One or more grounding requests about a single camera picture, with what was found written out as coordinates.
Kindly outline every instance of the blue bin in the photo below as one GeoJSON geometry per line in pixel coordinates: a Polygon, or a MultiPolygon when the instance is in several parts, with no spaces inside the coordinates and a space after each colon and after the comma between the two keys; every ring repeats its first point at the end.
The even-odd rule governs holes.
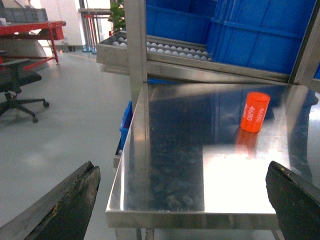
{"type": "Polygon", "coordinates": [[[213,17],[215,15],[217,0],[193,0],[190,5],[190,13],[213,17]]]}
{"type": "Polygon", "coordinates": [[[210,18],[161,7],[146,6],[146,34],[206,44],[210,18]]]}
{"type": "Polygon", "coordinates": [[[218,0],[214,18],[303,35],[315,0],[218,0]]]}
{"type": "Polygon", "coordinates": [[[124,111],[121,126],[120,126],[120,132],[121,132],[120,149],[121,150],[124,149],[124,145],[127,139],[132,117],[133,117],[132,101],[129,101],[128,107],[124,111]]]}
{"type": "Polygon", "coordinates": [[[178,82],[148,78],[148,84],[179,84],[178,82]]]}
{"type": "Polygon", "coordinates": [[[171,9],[180,12],[188,12],[191,0],[146,0],[145,4],[158,8],[171,9]]]}
{"type": "Polygon", "coordinates": [[[316,70],[316,73],[315,73],[315,75],[314,75],[314,78],[315,78],[315,79],[320,79],[320,64],[319,64],[319,66],[318,66],[318,69],[316,70]]]}
{"type": "Polygon", "coordinates": [[[290,74],[303,35],[213,21],[207,52],[216,62],[290,74]]]}

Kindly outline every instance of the green plant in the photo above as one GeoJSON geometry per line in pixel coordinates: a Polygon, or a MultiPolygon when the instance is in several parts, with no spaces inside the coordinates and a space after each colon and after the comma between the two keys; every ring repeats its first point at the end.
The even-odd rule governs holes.
{"type": "Polygon", "coordinates": [[[112,3],[110,10],[111,15],[108,21],[113,23],[112,30],[113,33],[116,33],[126,27],[124,0],[117,0],[115,3],[112,3]]]}

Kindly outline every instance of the metal railing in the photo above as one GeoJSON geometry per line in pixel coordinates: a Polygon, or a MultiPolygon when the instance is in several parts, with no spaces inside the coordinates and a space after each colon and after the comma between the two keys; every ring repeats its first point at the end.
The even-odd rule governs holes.
{"type": "Polygon", "coordinates": [[[111,11],[107,8],[79,8],[78,11],[81,13],[85,41],[82,50],[96,54],[96,46],[101,42],[99,20],[108,19],[111,11]]]}

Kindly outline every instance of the gray floor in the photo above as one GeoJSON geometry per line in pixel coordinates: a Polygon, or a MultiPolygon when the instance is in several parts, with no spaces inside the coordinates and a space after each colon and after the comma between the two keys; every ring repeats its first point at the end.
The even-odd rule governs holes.
{"type": "MultiPolygon", "coordinates": [[[[22,98],[45,97],[28,107],[39,119],[11,110],[0,117],[0,226],[28,208],[86,161],[101,169],[101,183],[86,240],[115,240],[104,211],[115,176],[119,125],[130,100],[129,77],[99,72],[91,53],[59,53],[24,86],[22,98]]],[[[158,240],[273,240],[270,231],[157,230],[158,240]]]]}

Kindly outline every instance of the red workbench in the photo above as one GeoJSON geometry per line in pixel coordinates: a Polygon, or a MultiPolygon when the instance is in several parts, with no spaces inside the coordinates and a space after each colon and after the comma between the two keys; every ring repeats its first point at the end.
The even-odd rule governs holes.
{"type": "MultiPolygon", "coordinates": [[[[34,23],[13,23],[7,26],[0,25],[0,38],[2,39],[28,39],[28,40],[50,40],[53,54],[51,57],[28,56],[29,59],[43,59],[34,64],[25,67],[26,70],[43,64],[49,60],[55,59],[59,63],[55,40],[64,39],[62,27],[66,25],[65,21],[46,21],[34,23]],[[37,35],[28,34],[32,30],[42,30],[37,35]]],[[[21,56],[10,56],[11,58],[21,58],[21,56]]]]}

